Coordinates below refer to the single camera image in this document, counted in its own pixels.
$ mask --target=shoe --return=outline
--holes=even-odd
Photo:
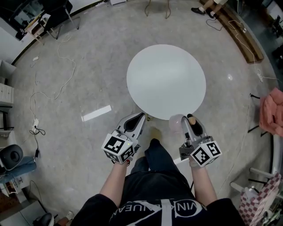
[[[206,9],[205,12],[207,12],[207,14],[209,15],[210,18],[214,18],[214,15],[212,16],[210,13],[212,12],[211,9]]]
[[[194,13],[197,13],[197,14],[200,14],[200,15],[205,15],[205,12],[201,12],[199,10],[199,8],[191,8],[191,10],[194,12]]]
[[[75,217],[74,213],[72,211],[69,211],[66,218],[68,218],[69,221],[73,220]]]

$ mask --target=table top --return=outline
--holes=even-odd
[[[128,67],[127,86],[143,111],[163,120],[194,113],[206,92],[198,61],[172,45],[153,45],[140,51]]]
[[[40,14],[38,14],[38,15],[33,19],[33,21],[28,24],[28,26],[25,28],[25,31],[28,30],[28,29],[39,19],[39,17],[41,16],[41,14],[42,14],[42,12],[41,12]]]

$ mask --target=black pants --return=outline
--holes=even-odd
[[[157,139],[151,140],[149,148],[145,151],[145,157],[136,161],[131,173],[147,172],[149,168],[153,171],[177,171],[179,173],[172,157]]]

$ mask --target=foot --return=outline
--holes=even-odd
[[[68,218],[69,221],[73,220],[75,217],[74,213],[72,211],[69,211],[66,218]]]
[[[209,15],[210,18],[214,18],[214,15],[211,15],[210,13],[212,12],[210,9],[206,9],[205,12]]]
[[[162,134],[161,131],[155,127],[150,128],[150,140],[157,139],[159,141],[162,140]]]
[[[191,8],[191,10],[194,12],[194,13],[197,13],[197,14],[200,14],[200,15],[205,15],[205,12],[203,11],[200,11],[199,8]]]

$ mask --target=white cable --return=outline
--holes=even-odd
[[[58,41],[58,42],[67,42],[67,41],[70,40],[70,38],[69,38],[68,40],[66,40],[66,41],[64,41],[64,40],[63,40],[63,41],[57,40],[57,41]],[[41,93],[41,94],[43,94],[43,95],[44,95],[47,99],[49,99],[49,100],[56,100],[56,99],[59,97],[59,95],[60,95],[60,93],[61,93],[63,87],[64,87],[64,86],[72,79],[72,77],[74,76],[74,73],[75,73],[75,70],[76,70],[76,62],[73,61],[73,60],[71,60],[70,58],[60,56],[60,53],[59,53],[59,48],[60,48],[60,46],[61,46],[61,43],[60,43],[60,45],[59,45],[58,48],[57,48],[57,53],[58,53],[59,58],[68,59],[68,60],[72,61],[72,62],[75,64],[74,69],[73,69],[73,72],[72,72],[72,76],[68,79],[67,82],[64,83],[63,86],[61,86],[60,91],[59,91],[58,95],[57,95],[55,98],[49,98],[45,93],[43,93],[43,92],[41,92],[41,91],[34,92],[34,93],[31,95],[31,97],[30,97],[30,110],[31,110],[31,98],[33,97],[33,95],[35,95],[36,93]],[[35,119],[35,113],[34,113],[32,110],[31,110],[31,113],[34,115],[34,118],[33,118],[33,121],[32,121],[32,125],[33,125],[33,122],[34,122],[34,119]]]
[[[246,126],[245,126],[245,133],[244,133],[244,136],[243,136],[243,139],[242,139],[242,144],[241,144],[240,151],[239,151],[239,153],[238,153],[238,155],[237,155],[237,157],[236,157],[236,159],[235,159],[235,161],[234,161],[234,163],[233,163],[233,166],[232,166],[231,170],[230,170],[229,173],[228,173],[228,176],[226,177],[225,181],[223,182],[223,184],[222,184],[222,186],[221,186],[221,188],[220,188],[220,190],[219,190],[219,192],[218,192],[217,194],[219,194],[219,193],[221,192],[221,190],[222,190],[222,188],[223,188],[225,182],[228,180],[228,178],[229,178],[229,176],[230,176],[232,170],[234,169],[234,166],[235,166],[235,164],[236,164],[236,162],[237,162],[237,160],[238,160],[238,157],[239,157],[239,155],[240,155],[240,153],[241,153],[241,151],[242,151],[242,148],[243,148],[243,145],[244,145],[244,140],[245,140],[245,137],[246,137],[246,134],[247,134],[247,130],[248,130],[248,121],[249,121],[249,109],[250,109],[250,105],[251,105],[251,95],[249,96],[249,107],[248,107],[248,112],[247,112],[247,120],[246,120]]]
[[[254,68],[255,68],[255,73],[257,74],[257,76],[259,77],[259,79],[260,79],[260,81],[261,82],[263,82],[263,78],[265,78],[265,79],[276,79],[276,80],[278,80],[278,81],[280,81],[278,78],[269,78],[269,77],[263,77],[263,76],[261,76],[261,70],[260,69],[258,69],[258,68],[256,68],[256,59],[255,59],[255,55],[252,53],[252,51],[244,44],[244,43],[242,43],[240,40],[239,40],[239,38],[237,37],[238,35],[239,35],[239,33],[237,32],[237,30],[236,30],[236,28],[230,23],[230,22],[233,22],[233,21],[235,21],[237,24],[239,24],[239,25],[243,25],[244,26],[244,24],[243,24],[243,22],[238,22],[237,20],[230,20],[228,23],[229,23],[229,25],[236,31],[236,36],[235,36],[235,38],[244,46],[244,47],[246,47],[246,49],[252,54],[252,56],[253,56],[253,65],[254,65]]]

